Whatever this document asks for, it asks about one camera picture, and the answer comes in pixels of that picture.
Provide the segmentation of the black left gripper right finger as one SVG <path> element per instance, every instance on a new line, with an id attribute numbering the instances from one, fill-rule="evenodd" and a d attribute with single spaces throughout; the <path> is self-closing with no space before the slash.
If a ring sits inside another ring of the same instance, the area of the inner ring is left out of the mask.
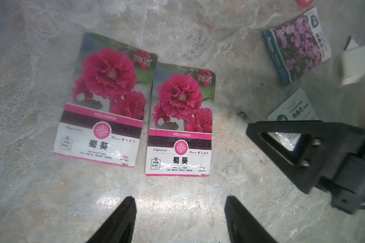
<path id="1" fill-rule="evenodd" d="M 235 196 L 227 197 L 224 211 L 231 243 L 277 242 Z"/>

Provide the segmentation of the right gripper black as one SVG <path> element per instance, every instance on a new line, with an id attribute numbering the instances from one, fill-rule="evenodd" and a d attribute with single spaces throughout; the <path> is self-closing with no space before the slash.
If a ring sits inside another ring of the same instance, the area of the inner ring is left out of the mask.
<path id="1" fill-rule="evenodd" d="M 293 151 L 276 132 L 300 134 Z M 315 187 L 331 194 L 331 206 L 354 214 L 365 210 L 365 130 L 323 121 L 256 122 L 247 136 L 303 193 Z"/>

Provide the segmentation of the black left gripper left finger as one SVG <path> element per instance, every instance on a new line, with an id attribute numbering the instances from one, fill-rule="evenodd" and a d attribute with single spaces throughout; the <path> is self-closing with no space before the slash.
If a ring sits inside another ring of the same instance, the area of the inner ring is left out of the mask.
<path id="1" fill-rule="evenodd" d="M 87 243 L 131 243 L 136 214 L 135 199 L 126 197 Z"/>

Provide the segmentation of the white back seed packet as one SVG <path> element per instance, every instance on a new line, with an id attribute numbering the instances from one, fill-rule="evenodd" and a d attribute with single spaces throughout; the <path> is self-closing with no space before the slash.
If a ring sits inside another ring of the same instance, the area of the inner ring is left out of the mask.
<path id="1" fill-rule="evenodd" d="M 267 121 L 303 121 L 319 120 L 305 92 L 300 88 L 290 96 L 282 105 L 275 109 L 268 117 Z M 300 134 L 276 132 L 280 143 L 289 151 L 293 151 Z"/>

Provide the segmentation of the purple flower seed packet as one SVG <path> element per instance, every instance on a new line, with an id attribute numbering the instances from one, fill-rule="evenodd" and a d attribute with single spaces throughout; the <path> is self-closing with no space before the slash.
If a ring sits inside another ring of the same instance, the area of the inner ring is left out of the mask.
<path id="1" fill-rule="evenodd" d="M 263 34 L 285 86 L 332 57 L 316 7 L 282 26 L 264 30 Z"/>

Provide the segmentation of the hollyhock seed packet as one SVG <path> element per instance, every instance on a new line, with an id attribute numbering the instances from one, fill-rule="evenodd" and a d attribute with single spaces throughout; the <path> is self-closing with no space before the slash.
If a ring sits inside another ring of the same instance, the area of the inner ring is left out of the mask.
<path id="1" fill-rule="evenodd" d="M 85 33 L 53 152 L 134 167 L 157 61 L 154 53 Z"/>
<path id="2" fill-rule="evenodd" d="M 147 176 L 210 174 L 216 74 L 159 62 L 153 80 Z"/>

